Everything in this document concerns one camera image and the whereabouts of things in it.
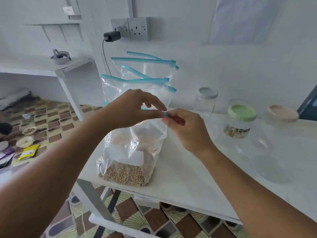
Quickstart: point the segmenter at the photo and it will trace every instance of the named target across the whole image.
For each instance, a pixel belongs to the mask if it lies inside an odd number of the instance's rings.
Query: human hand
[[[145,103],[148,108],[152,105],[157,109],[142,110]],[[107,121],[111,129],[131,127],[147,119],[163,118],[165,105],[158,97],[140,89],[130,89],[103,108],[107,112]]]
[[[167,114],[162,122],[177,135],[189,152],[199,158],[200,152],[215,148],[199,114],[180,108],[168,111]]]

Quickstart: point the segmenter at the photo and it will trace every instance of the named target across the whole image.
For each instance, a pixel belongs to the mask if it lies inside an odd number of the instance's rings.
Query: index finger
[[[157,96],[154,96],[151,93],[142,92],[141,101],[142,101],[142,103],[150,103],[150,104],[152,104],[158,110],[161,110],[161,111],[166,111],[167,110],[167,108],[162,103],[162,101]]]
[[[186,109],[181,109],[181,108],[170,110],[167,113],[170,116],[179,116],[180,118],[182,118],[184,120],[188,120],[188,118],[191,118],[192,116],[196,115],[193,112],[190,112]]]

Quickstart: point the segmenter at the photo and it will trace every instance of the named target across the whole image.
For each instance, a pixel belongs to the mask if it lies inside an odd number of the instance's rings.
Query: person's left arm
[[[158,110],[141,110],[143,103]],[[114,129],[162,118],[165,110],[156,96],[136,89],[86,118],[0,187],[0,237],[40,237],[99,142]]]

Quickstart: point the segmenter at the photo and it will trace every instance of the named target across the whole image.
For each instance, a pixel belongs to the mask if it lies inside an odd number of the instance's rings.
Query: double wall socket
[[[111,19],[112,29],[119,31],[121,40],[148,41],[150,36],[150,18],[118,18]]]

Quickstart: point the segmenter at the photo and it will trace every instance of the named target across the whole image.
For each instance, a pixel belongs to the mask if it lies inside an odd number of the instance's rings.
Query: white table leg
[[[106,220],[115,222],[111,213],[101,200],[100,195],[94,189],[91,182],[77,179],[73,192],[78,196],[79,200],[86,206],[93,214],[102,217]]]
[[[77,114],[77,117],[80,121],[84,119],[84,114],[81,111],[81,107],[78,102],[76,102],[71,95],[67,85],[66,85],[66,79],[65,79],[65,73],[62,70],[55,71],[56,76],[58,77],[59,82],[61,83],[61,86],[66,93],[66,96],[68,97],[68,100],[70,104],[72,105],[75,113]]]

